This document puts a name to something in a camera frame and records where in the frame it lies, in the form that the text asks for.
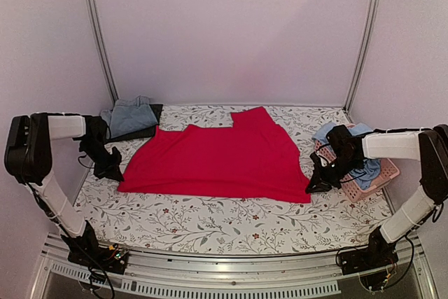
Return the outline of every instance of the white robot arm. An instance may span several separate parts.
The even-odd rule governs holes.
[[[38,206],[62,231],[70,248],[69,261],[89,268],[124,273],[127,256],[123,249],[100,247],[92,226],[75,211],[58,184],[52,169],[53,139],[72,138],[79,151],[94,162],[94,175],[123,181],[121,154],[104,148],[107,124],[99,116],[35,113],[14,117],[5,152],[5,167],[17,181],[28,187]]]
[[[431,215],[436,221],[448,198],[448,126],[424,130],[390,130],[352,136],[344,125],[327,134],[336,159],[323,166],[316,153],[311,155],[314,173],[307,193],[340,188],[341,179],[364,159],[399,158],[421,162],[421,180],[416,192],[401,208],[370,233],[368,247],[339,255],[344,274],[362,272],[398,260],[398,240],[423,224]]]

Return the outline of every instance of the metal frame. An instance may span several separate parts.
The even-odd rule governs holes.
[[[375,18],[377,16],[378,3],[379,0],[370,0],[369,2],[369,9],[367,12],[367,20],[365,22],[363,40],[361,42],[358,59],[356,60],[355,72],[351,80],[349,93],[347,95],[343,108],[348,113],[350,113],[351,107],[353,106],[356,91],[358,89],[361,74],[363,72],[365,57],[369,49],[370,39],[372,38],[373,26],[375,23]]]
[[[438,295],[419,238],[416,235],[410,238],[416,248],[414,269],[422,295],[436,299]],[[399,263],[406,265],[411,258],[409,244],[404,240],[398,242],[396,251]],[[68,252],[60,237],[48,235],[41,254],[40,277],[33,286],[31,299],[42,298],[50,272],[87,281],[87,269],[68,262]],[[117,291],[152,298],[254,299],[268,298],[268,293],[275,293],[278,299],[318,298],[324,294],[321,289],[329,292],[326,295],[336,294],[338,280],[358,276],[342,275],[335,264],[335,251],[264,256],[209,256],[150,249],[129,252],[125,274],[109,274],[111,281]],[[296,291],[305,296],[295,295]]]
[[[115,103],[118,99],[118,91],[115,85],[115,81],[112,76],[111,65],[107,57],[106,46],[104,44],[103,34],[101,26],[99,24],[99,16],[97,10],[97,3],[95,0],[87,1],[87,11],[89,13],[90,23],[92,24],[92,31],[97,46],[99,60],[104,73],[104,79],[106,80],[107,89],[111,96],[112,102]]]
[[[99,16],[97,10],[97,3],[95,0],[86,0],[87,2],[87,10],[90,17],[90,22],[92,24],[92,30],[94,34],[95,43],[97,46],[97,51],[99,54],[99,58],[101,61],[101,67],[104,72],[104,78],[106,80],[106,86],[108,88],[108,92],[111,96],[113,103],[115,103],[118,99],[118,91],[115,85],[115,81],[113,79],[113,74],[111,71],[111,65],[109,63],[109,59],[106,52],[106,45],[104,43],[104,37],[101,31],[101,25],[99,23]],[[365,23],[363,39],[361,42],[360,50],[358,53],[358,58],[356,60],[355,71],[353,74],[353,78],[350,83],[350,88],[348,95],[346,97],[344,106],[342,107],[345,111],[350,112],[351,107],[353,106],[353,102],[356,96],[356,91],[359,86],[359,81],[361,79],[361,74],[363,72],[363,67],[365,64],[365,57],[367,55],[367,51],[370,44],[370,39],[373,32],[373,27],[375,23],[375,18],[377,15],[377,7],[379,4],[379,0],[370,0],[369,7],[367,12],[367,20]]]

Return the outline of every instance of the floral tablecloth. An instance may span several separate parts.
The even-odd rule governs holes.
[[[160,127],[188,124],[229,127],[231,112],[244,106],[166,106]],[[312,135],[329,121],[348,123],[341,109],[267,106],[301,151],[302,171],[312,174]],[[147,139],[108,144],[123,157],[122,170]],[[129,246],[170,251],[269,254],[325,251],[367,242],[368,234],[391,213],[382,193],[352,204],[342,191],[312,195],[311,204],[269,199],[234,199],[118,193],[118,182],[90,172],[75,208],[98,238]]]

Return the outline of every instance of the pink wall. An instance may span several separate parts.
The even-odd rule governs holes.
[[[448,124],[448,0],[381,0],[352,116],[372,127]],[[417,188],[420,166],[397,160],[389,189],[398,206]],[[421,229],[441,298],[448,283],[448,212]]]
[[[341,106],[368,0],[97,0],[122,98]]]
[[[111,105],[85,0],[0,0],[0,9],[0,147],[6,145],[13,116],[36,111],[96,114]],[[77,145],[53,145],[55,172],[73,198],[84,172],[76,162]],[[0,186],[0,297],[23,299],[53,225],[3,164]]]

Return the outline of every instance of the red cloth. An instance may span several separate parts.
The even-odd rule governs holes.
[[[264,108],[232,119],[233,127],[157,130],[131,159],[118,191],[310,203],[300,152],[285,129]]]

